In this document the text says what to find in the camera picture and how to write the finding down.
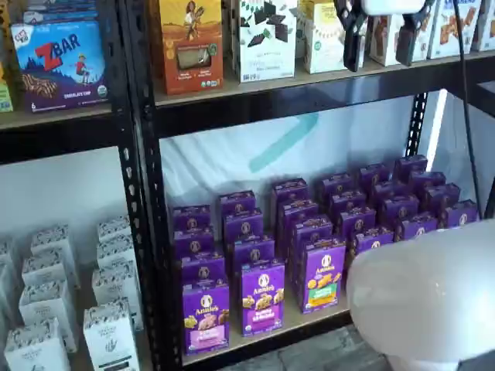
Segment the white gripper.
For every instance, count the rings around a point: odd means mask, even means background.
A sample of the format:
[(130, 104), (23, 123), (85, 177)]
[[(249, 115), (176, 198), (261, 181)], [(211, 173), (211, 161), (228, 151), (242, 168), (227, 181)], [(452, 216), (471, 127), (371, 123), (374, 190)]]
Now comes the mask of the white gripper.
[(426, 17), (424, 12), (418, 12), (424, 4), (425, 0), (335, 0), (336, 15), (345, 31), (344, 66), (352, 72), (358, 71), (359, 53), (363, 49), (360, 45), (360, 29), (367, 15), (403, 15), (404, 25), (399, 31), (396, 60), (404, 66), (410, 66), (415, 42)]

